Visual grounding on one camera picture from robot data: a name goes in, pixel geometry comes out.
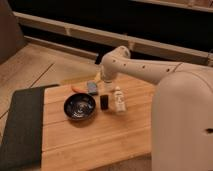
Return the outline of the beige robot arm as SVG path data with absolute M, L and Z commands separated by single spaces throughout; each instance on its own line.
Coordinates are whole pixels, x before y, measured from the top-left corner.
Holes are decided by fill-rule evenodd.
M 101 79 L 112 82 L 119 73 L 157 85 L 165 77 L 176 73 L 192 74 L 199 83 L 213 88 L 213 68 L 187 62 L 131 59 L 130 50 L 119 46 L 106 53 L 101 60 Z

